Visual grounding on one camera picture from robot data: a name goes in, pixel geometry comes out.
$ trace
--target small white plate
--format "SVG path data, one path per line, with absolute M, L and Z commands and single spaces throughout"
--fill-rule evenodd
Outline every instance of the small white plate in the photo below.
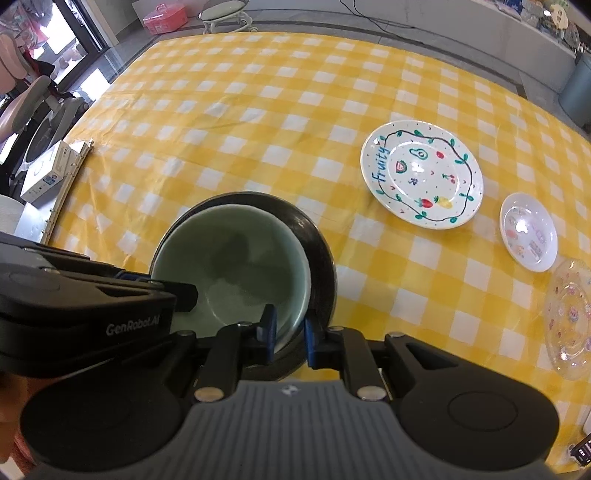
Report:
M 512 193 L 501 206 L 501 237 L 518 263 L 532 272 L 548 270 L 558 255 L 558 235 L 548 210 L 526 193 Z

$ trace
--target screw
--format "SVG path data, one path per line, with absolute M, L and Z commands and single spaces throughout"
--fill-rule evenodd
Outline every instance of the screw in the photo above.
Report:
M 366 401 L 378 401 L 383 399 L 386 395 L 387 393 L 382 387 L 376 387 L 374 385 L 361 387 L 359 390 L 357 390 L 357 396 L 361 400 Z
M 217 387 L 202 387 L 195 390 L 195 398 L 204 403 L 218 401 L 223 398 L 223 391 Z

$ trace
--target table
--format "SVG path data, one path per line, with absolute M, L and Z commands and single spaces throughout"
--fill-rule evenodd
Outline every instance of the table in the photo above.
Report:
M 485 198 L 466 225 L 435 232 L 384 209 L 360 148 L 377 126 L 417 118 L 477 157 Z M 95 141 L 51 243 L 147 271 L 189 207 L 234 190 L 272 193 L 319 225 L 337 265 L 333 323 L 380 339 L 401 330 L 543 391 L 561 429 L 548 463 L 575 469 L 588 379 L 553 370 L 539 317 L 549 273 L 526 271 L 498 232 L 506 195 L 552 213 L 561 255 L 591 264 L 591 151 L 558 120 L 438 60 L 361 41 L 241 33 L 160 42 L 72 129 Z M 302 369 L 300 378 L 332 375 Z

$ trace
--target pink box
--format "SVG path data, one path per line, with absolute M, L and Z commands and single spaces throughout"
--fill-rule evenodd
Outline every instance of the pink box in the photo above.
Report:
M 152 35 L 173 32 L 187 23 L 184 6 L 160 4 L 144 17 L 144 25 Z

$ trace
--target green ceramic bowl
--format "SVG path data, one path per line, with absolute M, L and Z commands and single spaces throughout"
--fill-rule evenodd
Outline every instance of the green ceramic bowl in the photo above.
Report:
M 274 215 L 250 205 L 220 205 L 176 227 L 160 246 L 153 278 L 191 283 L 199 299 L 177 312 L 171 331 L 214 336 L 225 325 L 256 323 L 277 308 L 277 345 L 297 330 L 310 300 L 310 267 L 299 240 Z

